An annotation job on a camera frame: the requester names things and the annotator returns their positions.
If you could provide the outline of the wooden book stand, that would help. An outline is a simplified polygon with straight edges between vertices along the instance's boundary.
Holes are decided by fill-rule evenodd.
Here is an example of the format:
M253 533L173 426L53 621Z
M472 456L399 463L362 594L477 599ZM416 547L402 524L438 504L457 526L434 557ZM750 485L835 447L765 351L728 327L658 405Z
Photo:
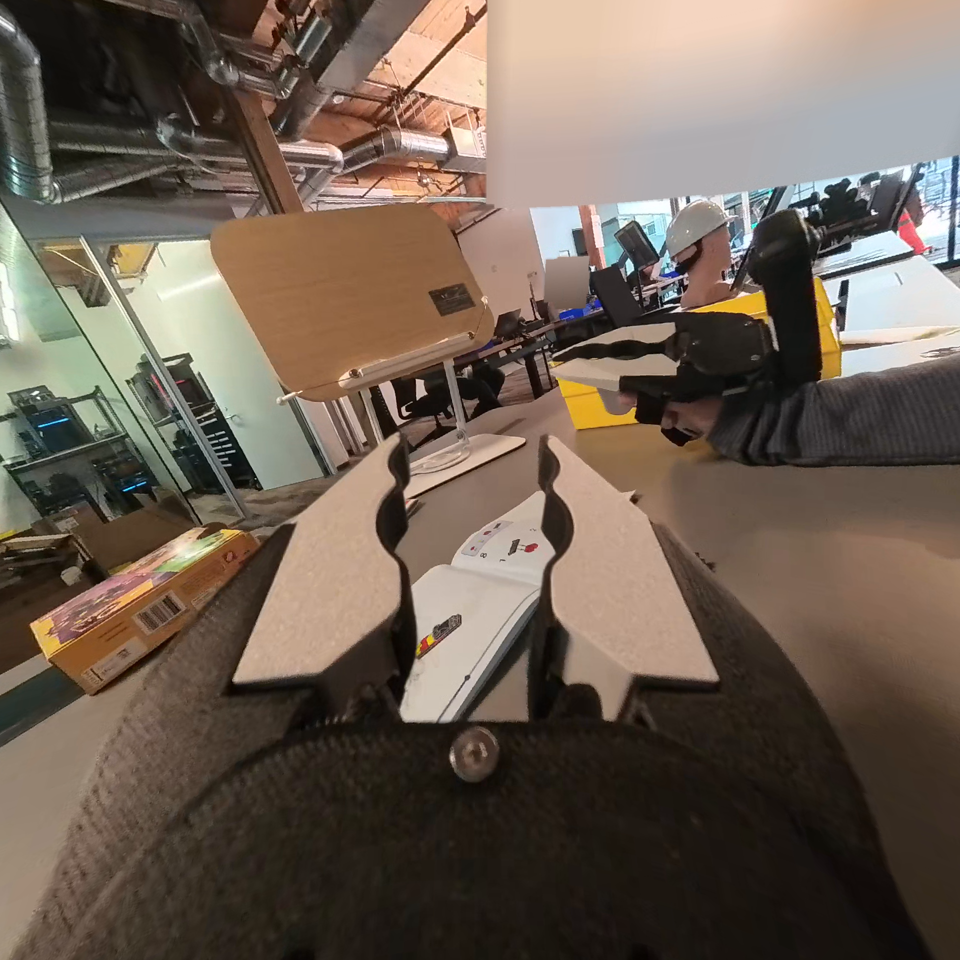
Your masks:
M384 441L372 389L439 365L453 438L412 462L415 498L520 450L469 435L454 360L496 318L446 223L413 203L275 214L218 225L210 254L283 389L278 404L359 397Z

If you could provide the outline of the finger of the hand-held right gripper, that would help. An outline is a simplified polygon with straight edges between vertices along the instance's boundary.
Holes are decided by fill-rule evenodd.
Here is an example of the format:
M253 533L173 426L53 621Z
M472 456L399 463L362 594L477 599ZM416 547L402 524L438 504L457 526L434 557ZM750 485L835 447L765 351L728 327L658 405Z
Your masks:
M674 322L619 327L555 353L553 361L633 361L646 356L666 356L670 359L667 342L675 332Z
M634 359L567 358L566 354L554 358L553 373L558 380L569 381L601 392L620 392L622 378L672 378L678 363L663 354L645 355Z

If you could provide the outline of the mannequin head white hard hat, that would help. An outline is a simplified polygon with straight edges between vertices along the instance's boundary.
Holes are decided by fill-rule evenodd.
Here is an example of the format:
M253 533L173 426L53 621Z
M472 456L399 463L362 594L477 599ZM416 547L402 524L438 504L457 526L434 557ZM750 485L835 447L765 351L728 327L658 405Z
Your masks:
M731 296L727 275L733 255L729 219L724 208L710 199L698 199L679 210L666 231L665 248L686 287L680 307L693 311L726 301Z

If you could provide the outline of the black desk monitor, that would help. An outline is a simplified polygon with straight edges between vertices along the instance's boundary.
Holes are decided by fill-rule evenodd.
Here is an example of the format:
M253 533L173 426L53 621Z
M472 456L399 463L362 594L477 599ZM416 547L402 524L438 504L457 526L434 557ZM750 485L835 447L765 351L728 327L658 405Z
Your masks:
M614 239L621 248L616 266L624 268L627 263L638 274L658 267L662 261L659 250L650 241L643 227L636 220L620 226L614 232Z

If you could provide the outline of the yellow plastic bin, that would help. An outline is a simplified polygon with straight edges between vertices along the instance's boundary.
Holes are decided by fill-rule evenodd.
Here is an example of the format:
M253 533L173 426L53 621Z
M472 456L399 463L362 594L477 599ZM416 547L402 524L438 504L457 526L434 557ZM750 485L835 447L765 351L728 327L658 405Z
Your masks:
M795 386L841 375L841 347L824 283L807 290L774 291L774 311L764 293L739 295L693 311L671 311L658 322L674 323L667 342L678 363L672 377L624 377L619 392L558 379L578 430L657 425L666 402L689 402L736 393L754 385Z

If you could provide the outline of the black equipment rack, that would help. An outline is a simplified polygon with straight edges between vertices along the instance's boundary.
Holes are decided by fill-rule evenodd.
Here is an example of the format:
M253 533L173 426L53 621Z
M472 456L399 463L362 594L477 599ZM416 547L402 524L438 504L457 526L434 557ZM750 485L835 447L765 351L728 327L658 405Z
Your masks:
M76 364L2 374L2 480L40 518L90 507L119 520L172 498L201 523L248 522L257 474L189 354L117 379L87 342Z

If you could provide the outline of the black office chair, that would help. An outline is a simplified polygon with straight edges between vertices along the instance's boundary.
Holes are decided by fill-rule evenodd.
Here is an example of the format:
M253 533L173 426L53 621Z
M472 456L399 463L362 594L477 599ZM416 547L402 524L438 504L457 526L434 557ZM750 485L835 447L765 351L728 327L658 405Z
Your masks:
M501 407L500 392L506 380L505 374L486 363L474 364L468 370L457 373L456 381L461 401L473 402L470 412L465 412L469 422L477 417ZM425 382L425 393L417 396L415 378L396 378L390 380L399 419L409 422L415 419L440 416L453 417L450 389L446 377Z

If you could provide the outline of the dark office desk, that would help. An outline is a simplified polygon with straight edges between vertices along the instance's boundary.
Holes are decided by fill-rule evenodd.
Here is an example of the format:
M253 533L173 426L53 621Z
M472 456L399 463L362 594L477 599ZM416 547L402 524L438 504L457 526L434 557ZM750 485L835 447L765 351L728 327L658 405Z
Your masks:
M572 323L541 331L539 335L494 343L457 363L458 371L484 380L501 405L540 399L557 385L553 358L595 335L588 325Z

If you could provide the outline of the person's right hand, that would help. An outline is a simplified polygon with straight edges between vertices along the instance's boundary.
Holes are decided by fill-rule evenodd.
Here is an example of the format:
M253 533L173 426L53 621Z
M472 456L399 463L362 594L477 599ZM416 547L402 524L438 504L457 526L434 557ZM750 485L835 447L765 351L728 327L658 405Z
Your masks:
M709 396L691 401L668 401L660 422L661 434L675 447L709 436L722 412L724 398Z

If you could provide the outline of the silver ventilation ducts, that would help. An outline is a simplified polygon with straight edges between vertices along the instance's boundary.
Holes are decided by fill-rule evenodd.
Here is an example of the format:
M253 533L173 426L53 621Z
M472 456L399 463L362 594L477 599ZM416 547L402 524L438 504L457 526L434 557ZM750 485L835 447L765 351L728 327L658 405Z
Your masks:
M2 2L2 190L485 202L489 2Z

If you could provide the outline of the yellow cardboard toy box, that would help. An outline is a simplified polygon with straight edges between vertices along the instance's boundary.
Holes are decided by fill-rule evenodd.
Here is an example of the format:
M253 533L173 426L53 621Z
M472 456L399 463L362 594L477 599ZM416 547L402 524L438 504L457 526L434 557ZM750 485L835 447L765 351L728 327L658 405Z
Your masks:
M198 527L30 623L46 662L95 695L190 625L258 551L249 532Z

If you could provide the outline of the instruction booklet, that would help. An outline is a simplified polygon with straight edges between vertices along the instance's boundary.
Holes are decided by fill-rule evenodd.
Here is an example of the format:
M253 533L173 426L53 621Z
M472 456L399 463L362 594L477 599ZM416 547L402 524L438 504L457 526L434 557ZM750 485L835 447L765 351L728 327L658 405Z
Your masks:
M467 716L533 618L555 555L542 529L545 504L542 491L531 494L413 583L417 635L404 722Z

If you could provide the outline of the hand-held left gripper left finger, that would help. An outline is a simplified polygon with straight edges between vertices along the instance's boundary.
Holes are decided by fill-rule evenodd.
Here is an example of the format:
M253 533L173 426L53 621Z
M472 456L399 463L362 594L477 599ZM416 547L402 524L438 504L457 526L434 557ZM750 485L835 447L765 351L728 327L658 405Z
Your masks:
M344 717L367 690L398 709L417 643L398 555L410 478L407 443L395 434L296 518L234 690L309 690L329 718Z

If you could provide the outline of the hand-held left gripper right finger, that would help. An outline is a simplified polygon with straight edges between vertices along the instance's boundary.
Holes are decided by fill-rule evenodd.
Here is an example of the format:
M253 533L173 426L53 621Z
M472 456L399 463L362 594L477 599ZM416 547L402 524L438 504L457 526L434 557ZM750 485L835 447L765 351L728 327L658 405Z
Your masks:
M527 668L527 715L574 688L623 721L647 691L714 692L720 678L646 513L557 437L540 438L543 572Z

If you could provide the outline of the person's right forearm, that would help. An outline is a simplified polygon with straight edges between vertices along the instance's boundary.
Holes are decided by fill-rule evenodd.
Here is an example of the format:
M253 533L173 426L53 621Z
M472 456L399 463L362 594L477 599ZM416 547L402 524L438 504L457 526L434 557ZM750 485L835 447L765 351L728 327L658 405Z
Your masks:
M706 440L747 466L957 466L959 359L731 394Z

